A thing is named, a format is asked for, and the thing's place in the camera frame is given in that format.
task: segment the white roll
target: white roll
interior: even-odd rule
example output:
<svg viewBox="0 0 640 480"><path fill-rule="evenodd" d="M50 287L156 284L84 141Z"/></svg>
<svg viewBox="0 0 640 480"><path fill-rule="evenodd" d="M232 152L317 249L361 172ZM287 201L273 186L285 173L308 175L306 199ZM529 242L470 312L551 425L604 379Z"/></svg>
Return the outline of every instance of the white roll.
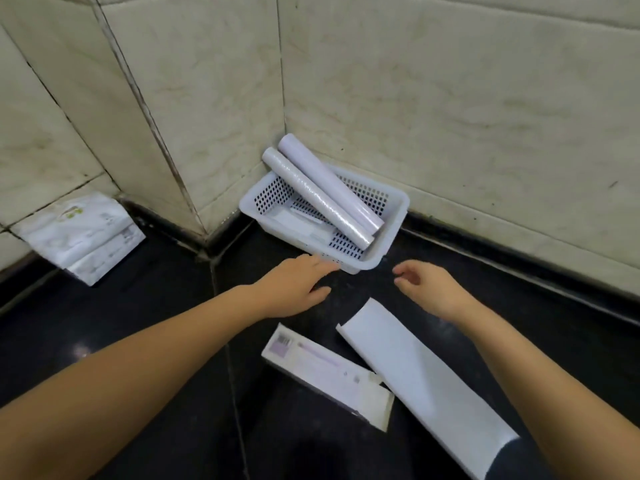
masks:
<svg viewBox="0 0 640 480"><path fill-rule="evenodd" d="M331 224L338 227L353 243L365 250L373 242L373 236L358 222L348 215L329 195L323 192L315 183L302 173L298 167L287 160L275 148L267 148L262 154L262 160L291 185L293 189L320 212Z"/></svg>
<svg viewBox="0 0 640 480"><path fill-rule="evenodd" d="M368 233L373 235L382 227L384 221L292 133L280 140L278 149Z"/></svg>

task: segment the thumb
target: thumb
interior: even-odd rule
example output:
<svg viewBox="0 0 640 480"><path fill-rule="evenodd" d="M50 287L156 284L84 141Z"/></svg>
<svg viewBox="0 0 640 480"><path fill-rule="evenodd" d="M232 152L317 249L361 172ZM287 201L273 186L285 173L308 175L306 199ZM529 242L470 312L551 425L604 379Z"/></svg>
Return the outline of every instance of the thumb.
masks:
<svg viewBox="0 0 640 480"><path fill-rule="evenodd" d="M311 291L307 298L309 302L309 308L311 306L316 306L318 303L322 303L324 299L329 296L329 293L331 293L331 288L329 288L329 286L323 286L322 288Z"/></svg>
<svg viewBox="0 0 640 480"><path fill-rule="evenodd" d="M416 285L412 285L409 281L404 278L396 278L394 283L399 288L402 293L407 295L409 298L413 299L413 295L415 294L415 289L418 288Z"/></svg>

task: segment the hand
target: hand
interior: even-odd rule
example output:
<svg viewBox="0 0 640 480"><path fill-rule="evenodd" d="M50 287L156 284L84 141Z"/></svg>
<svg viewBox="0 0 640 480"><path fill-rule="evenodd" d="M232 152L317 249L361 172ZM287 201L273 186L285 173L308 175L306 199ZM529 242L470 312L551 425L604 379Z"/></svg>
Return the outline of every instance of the hand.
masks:
<svg viewBox="0 0 640 480"><path fill-rule="evenodd" d="M426 312L457 322L479 302L455 281L443 267L416 260L404 261L393 269L400 291Z"/></svg>
<svg viewBox="0 0 640 480"><path fill-rule="evenodd" d="M262 307L263 316L290 317L324 301L331 288L312 289L320 278L338 269L338 263L302 254L295 259L285 259L270 270L252 284L252 292Z"/></svg>

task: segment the left hand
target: left hand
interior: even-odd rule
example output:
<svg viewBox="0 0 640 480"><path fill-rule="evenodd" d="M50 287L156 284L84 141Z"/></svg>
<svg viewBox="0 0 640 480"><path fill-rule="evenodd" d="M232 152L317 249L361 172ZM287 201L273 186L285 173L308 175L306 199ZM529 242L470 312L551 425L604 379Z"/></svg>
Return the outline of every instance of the left hand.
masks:
<svg viewBox="0 0 640 480"><path fill-rule="evenodd" d="M308 310L331 293L329 286L312 290L320 278L340 269L338 263L302 254L285 259L251 285L262 316L284 318Z"/></svg>

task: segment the left arm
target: left arm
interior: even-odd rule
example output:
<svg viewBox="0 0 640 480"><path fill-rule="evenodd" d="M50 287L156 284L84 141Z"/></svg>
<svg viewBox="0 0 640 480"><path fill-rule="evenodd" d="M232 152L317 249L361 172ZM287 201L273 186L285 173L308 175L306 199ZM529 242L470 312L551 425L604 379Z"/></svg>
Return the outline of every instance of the left arm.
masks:
<svg viewBox="0 0 640 480"><path fill-rule="evenodd" d="M287 259L237 286L141 330L68 368L0 410L0 472L7 479L85 479L102 468L235 334L266 317L320 303L312 290L338 266Z"/></svg>

